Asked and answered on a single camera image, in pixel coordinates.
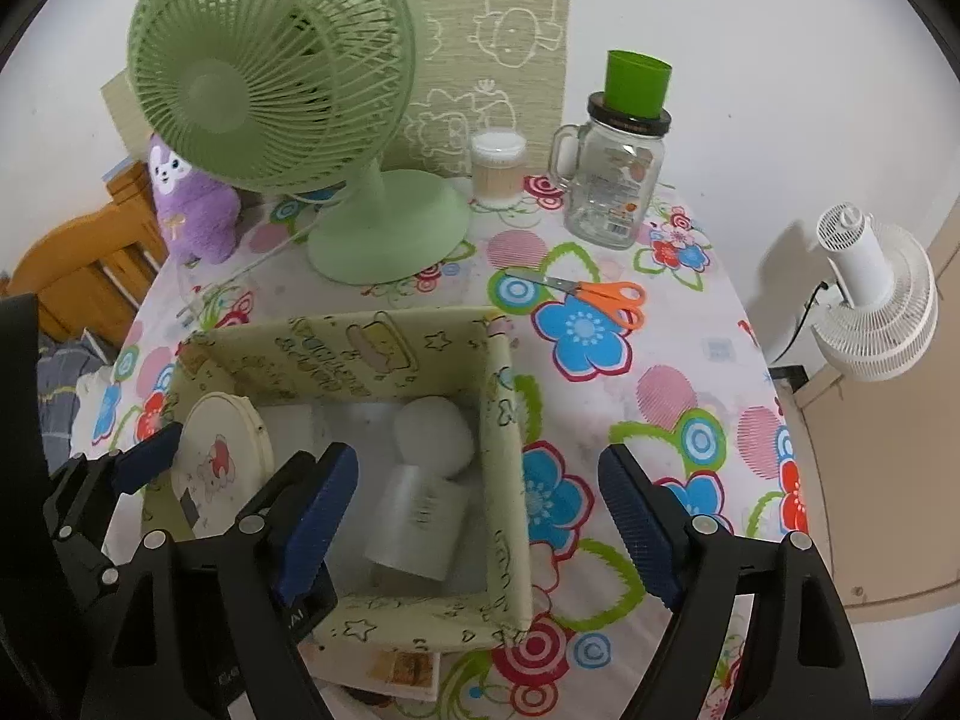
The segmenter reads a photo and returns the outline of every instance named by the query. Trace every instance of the scissors handle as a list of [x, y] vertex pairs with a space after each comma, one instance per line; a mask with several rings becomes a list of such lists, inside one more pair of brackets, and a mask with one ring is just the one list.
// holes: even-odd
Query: scissors handle
[[608, 284], [593, 284], [589, 281], [577, 285], [581, 293], [598, 295], [619, 302], [624, 309], [640, 308], [647, 299], [647, 293], [640, 284], [632, 281], [614, 281]]
[[613, 284], [582, 282], [578, 288], [577, 297], [580, 300], [603, 312], [625, 330], [640, 330], [643, 326], [640, 306], [647, 295], [640, 285], [629, 281], [617, 281]]

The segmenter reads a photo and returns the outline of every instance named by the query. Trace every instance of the table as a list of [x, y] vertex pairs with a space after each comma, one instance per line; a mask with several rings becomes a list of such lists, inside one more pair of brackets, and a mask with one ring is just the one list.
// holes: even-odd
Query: table
[[[669, 612], [646, 595], [597, 491], [597, 457], [610, 442], [625, 442], [692, 514], [776, 541], [806, 529], [763, 355], [693, 210], [659, 186], [637, 243], [604, 250], [565, 230], [562, 194], [543, 176], [528, 177], [524, 187], [512, 210], [473, 204], [467, 239], [416, 276], [335, 284], [310, 269], [294, 240], [219, 289], [199, 319], [210, 329], [298, 314], [488, 303], [510, 317], [536, 618], [520, 647], [446, 656], [438, 702], [397, 702], [377, 710], [385, 717], [619, 716]], [[176, 318], [181, 292], [296, 239], [314, 213], [294, 199], [258, 206], [246, 211], [227, 263], [163, 267], [114, 367], [92, 452], [127, 448], [160, 426], [179, 344], [198, 325]], [[625, 331], [573, 296], [506, 276], [507, 266], [635, 281], [646, 290], [644, 324]], [[136, 547], [133, 525], [120, 530], [107, 540], [114, 559]], [[723, 715], [748, 620], [749, 604], [738, 599], [702, 717]]]

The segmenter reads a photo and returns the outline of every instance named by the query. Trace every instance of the fan grille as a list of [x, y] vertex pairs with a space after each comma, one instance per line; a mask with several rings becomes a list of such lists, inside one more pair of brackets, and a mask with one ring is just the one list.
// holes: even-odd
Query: fan grille
[[933, 268], [923, 247], [899, 227], [874, 222], [874, 229], [894, 272], [890, 299], [872, 311], [835, 306], [813, 325], [827, 361], [862, 381], [890, 379], [911, 367], [937, 323]]
[[394, 136], [415, 44], [406, 0], [139, 0], [128, 74], [191, 163], [251, 190], [309, 191]]
[[827, 251], [843, 251], [860, 240], [867, 218], [848, 203], [827, 208], [817, 223], [817, 238]]

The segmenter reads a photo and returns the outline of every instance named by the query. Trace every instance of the plastic container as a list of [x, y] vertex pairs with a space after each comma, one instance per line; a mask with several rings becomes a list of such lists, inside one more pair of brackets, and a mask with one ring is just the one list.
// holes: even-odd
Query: plastic container
[[520, 202], [527, 172], [527, 139], [512, 129], [485, 129], [470, 138], [473, 198], [485, 208]]
[[[610, 52], [606, 88], [587, 101], [589, 122], [565, 124], [554, 134], [547, 172], [565, 191], [565, 224], [576, 236], [617, 250], [637, 240], [664, 163], [669, 79], [670, 66], [661, 60]], [[577, 142], [576, 159], [565, 175], [560, 152], [569, 138]]]
[[467, 513], [469, 491], [419, 466], [397, 466], [379, 507], [368, 560], [443, 581]]
[[170, 481], [195, 536], [219, 536], [274, 474], [266, 426], [251, 402], [209, 392], [190, 409]]

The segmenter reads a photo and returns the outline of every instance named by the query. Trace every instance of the fan stand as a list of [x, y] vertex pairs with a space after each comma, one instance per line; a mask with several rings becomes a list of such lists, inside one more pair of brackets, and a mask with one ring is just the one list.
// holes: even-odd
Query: fan stand
[[344, 284], [382, 284], [437, 264], [464, 240], [467, 199], [423, 170], [380, 172], [370, 162], [347, 186], [343, 202], [321, 211], [307, 257], [323, 276]]

